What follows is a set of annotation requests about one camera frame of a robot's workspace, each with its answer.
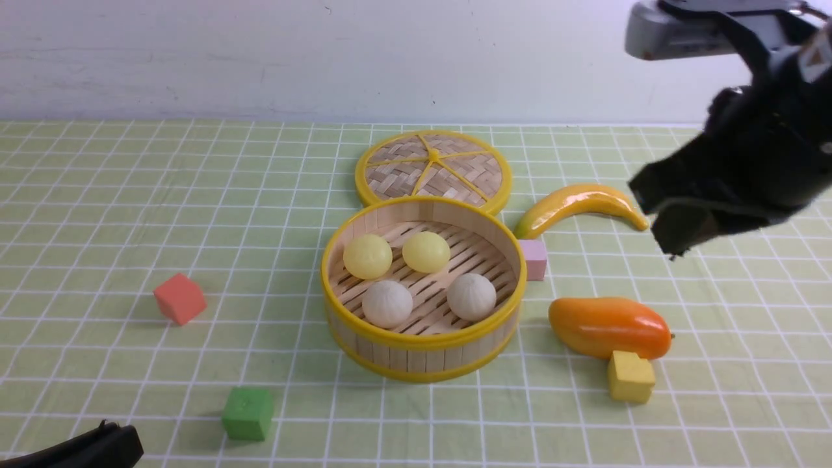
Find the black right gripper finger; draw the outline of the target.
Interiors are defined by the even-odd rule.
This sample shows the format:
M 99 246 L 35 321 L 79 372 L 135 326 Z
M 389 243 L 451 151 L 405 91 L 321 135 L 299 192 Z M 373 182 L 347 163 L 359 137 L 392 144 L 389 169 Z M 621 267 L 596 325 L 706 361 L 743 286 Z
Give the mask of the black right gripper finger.
M 658 213 L 651 232 L 662 253 L 675 259 L 718 236 L 719 223 L 710 211 L 697 205 L 671 205 Z

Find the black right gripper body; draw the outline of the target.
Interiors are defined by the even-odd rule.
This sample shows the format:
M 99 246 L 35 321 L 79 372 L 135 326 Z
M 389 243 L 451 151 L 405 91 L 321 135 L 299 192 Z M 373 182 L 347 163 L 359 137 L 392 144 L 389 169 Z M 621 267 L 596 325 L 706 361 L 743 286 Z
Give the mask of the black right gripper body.
M 779 224 L 830 188 L 829 39 L 630 39 L 627 51 L 645 61 L 737 55 L 751 72 L 714 97 L 698 136 L 630 179 L 656 228 Z

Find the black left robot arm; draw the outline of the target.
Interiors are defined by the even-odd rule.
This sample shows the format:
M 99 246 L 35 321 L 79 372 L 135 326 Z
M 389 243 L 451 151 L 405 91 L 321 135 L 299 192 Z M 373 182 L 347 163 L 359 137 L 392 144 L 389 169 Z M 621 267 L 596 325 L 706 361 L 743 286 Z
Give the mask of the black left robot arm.
M 53 447 L 1 462 L 2 467 L 134 467 L 144 455 L 136 427 L 103 420 Z

